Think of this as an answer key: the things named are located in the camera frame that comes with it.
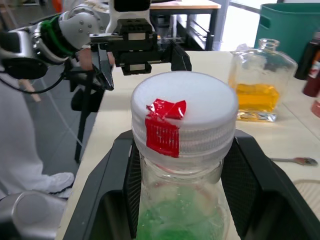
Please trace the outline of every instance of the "bottle cap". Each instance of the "bottle cap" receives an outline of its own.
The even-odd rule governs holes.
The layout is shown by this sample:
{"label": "bottle cap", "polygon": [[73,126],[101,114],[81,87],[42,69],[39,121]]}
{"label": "bottle cap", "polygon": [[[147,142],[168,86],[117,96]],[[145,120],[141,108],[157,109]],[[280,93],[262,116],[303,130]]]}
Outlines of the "bottle cap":
{"label": "bottle cap", "polygon": [[131,112],[133,136],[143,156],[162,167],[185,170],[226,156],[238,98],[212,76],[173,71],[140,83],[132,94]]}

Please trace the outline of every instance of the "white cloth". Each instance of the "white cloth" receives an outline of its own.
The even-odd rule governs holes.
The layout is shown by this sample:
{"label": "white cloth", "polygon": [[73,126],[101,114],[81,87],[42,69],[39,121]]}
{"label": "white cloth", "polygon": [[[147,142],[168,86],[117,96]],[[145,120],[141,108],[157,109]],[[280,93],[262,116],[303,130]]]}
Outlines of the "white cloth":
{"label": "white cloth", "polygon": [[[0,78],[17,87],[6,74]],[[0,182],[9,194],[24,190],[46,191],[51,178],[42,174],[35,129],[21,92],[0,82]]]}

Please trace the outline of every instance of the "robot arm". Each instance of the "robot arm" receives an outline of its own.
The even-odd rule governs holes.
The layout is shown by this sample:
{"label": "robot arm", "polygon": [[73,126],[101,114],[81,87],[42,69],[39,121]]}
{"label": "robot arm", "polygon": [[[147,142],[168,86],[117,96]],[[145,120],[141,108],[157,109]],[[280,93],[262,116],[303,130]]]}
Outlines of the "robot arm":
{"label": "robot arm", "polygon": [[113,90],[107,52],[125,75],[150,73],[151,64],[172,63],[172,70],[191,70],[189,56],[173,42],[159,45],[150,22],[150,0],[86,1],[50,20],[1,33],[0,60],[16,79],[43,77],[50,65],[61,65],[90,44],[92,65],[103,88]]}

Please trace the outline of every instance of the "glass bottle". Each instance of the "glass bottle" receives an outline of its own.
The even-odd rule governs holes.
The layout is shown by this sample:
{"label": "glass bottle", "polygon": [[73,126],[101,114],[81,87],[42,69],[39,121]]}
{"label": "glass bottle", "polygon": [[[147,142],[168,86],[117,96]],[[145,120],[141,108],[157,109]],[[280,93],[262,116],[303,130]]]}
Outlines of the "glass bottle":
{"label": "glass bottle", "polygon": [[[158,105],[181,101],[185,112],[180,107],[167,114]],[[230,211],[220,176],[236,128],[234,91],[202,73],[158,74],[134,90],[131,112],[142,173],[136,239],[224,240]],[[176,155],[170,146],[177,143]]]}
{"label": "glass bottle", "polygon": [[274,122],[297,63],[276,51],[279,41],[262,38],[259,48],[233,53],[228,84],[238,96],[238,120]]}

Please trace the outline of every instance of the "person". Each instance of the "person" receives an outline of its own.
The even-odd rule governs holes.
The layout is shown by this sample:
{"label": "person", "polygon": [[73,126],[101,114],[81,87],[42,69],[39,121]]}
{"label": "person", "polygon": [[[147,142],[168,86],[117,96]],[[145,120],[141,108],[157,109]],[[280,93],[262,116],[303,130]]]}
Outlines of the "person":
{"label": "person", "polygon": [[[7,74],[0,78],[18,87]],[[0,84],[0,199],[7,194],[38,190],[57,194],[69,188],[75,176],[71,172],[43,174],[44,164],[36,148],[35,128],[21,92]]]}

